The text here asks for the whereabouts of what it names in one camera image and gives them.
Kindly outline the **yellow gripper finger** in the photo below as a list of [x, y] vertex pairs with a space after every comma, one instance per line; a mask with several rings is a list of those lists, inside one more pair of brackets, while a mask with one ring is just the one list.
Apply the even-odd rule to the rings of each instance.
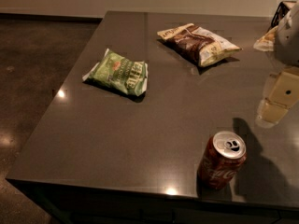
[[262, 99], [259, 103], [256, 116], [256, 124], [262, 128], [272, 128], [277, 125], [288, 113], [288, 109], [270, 103], [267, 99]]

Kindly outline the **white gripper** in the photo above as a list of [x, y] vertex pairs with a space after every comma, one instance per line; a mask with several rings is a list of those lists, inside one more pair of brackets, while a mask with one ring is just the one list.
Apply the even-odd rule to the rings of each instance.
[[279, 21], [275, 34], [275, 57], [287, 65], [265, 82], [263, 97], [286, 108], [299, 101], [299, 1]]

